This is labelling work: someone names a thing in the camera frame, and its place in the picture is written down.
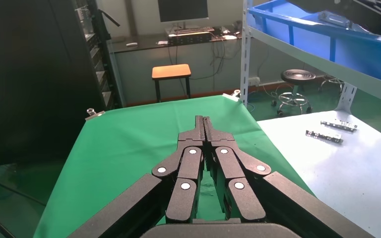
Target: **computer monitor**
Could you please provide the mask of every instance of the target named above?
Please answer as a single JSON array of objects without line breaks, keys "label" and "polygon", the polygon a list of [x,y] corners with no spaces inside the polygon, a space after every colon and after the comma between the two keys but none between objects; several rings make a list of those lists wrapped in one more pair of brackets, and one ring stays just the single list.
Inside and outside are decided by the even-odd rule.
[{"label": "computer monitor", "polygon": [[158,0],[160,21],[208,18],[207,0]]}]

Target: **power outlet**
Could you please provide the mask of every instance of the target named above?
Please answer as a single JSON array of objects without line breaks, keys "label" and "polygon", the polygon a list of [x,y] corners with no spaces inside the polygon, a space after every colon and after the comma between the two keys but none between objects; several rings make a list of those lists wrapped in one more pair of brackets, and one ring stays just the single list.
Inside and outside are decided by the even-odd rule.
[{"label": "power outlet", "polygon": [[260,85],[260,78],[259,77],[249,78],[249,87],[250,86],[258,86],[258,85]]}]

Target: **wooden object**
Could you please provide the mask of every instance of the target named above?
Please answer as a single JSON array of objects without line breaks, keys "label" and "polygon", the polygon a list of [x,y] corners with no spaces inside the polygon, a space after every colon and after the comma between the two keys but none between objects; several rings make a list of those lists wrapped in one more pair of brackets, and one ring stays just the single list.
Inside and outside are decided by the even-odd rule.
[{"label": "wooden object", "polygon": [[155,83],[155,93],[157,95],[157,102],[161,103],[160,96],[160,80],[167,79],[181,79],[185,78],[186,82],[186,94],[188,98],[191,98],[191,86],[189,83],[189,77],[191,76],[191,69],[188,64],[176,64],[168,66],[159,66],[152,68],[152,80]]}]

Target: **blue plastic bin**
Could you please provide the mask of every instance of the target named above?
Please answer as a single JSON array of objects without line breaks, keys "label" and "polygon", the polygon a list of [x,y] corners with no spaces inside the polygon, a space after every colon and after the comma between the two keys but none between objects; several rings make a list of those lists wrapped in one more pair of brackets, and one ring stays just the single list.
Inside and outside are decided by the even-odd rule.
[{"label": "blue plastic bin", "polygon": [[381,36],[322,22],[285,1],[273,0],[249,10],[256,28],[310,54],[381,79]]}]

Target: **green cloth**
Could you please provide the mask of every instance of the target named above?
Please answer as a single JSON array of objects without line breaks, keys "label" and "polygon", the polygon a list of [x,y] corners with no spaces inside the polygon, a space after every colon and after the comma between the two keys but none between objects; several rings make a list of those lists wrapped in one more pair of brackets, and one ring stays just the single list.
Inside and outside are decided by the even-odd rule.
[{"label": "green cloth", "polygon": [[[195,116],[234,135],[240,149],[310,190],[241,102],[222,96],[108,111],[85,123],[58,178],[35,238],[63,238],[176,150]],[[198,218],[224,219],[208,172],[201,183]]]}]

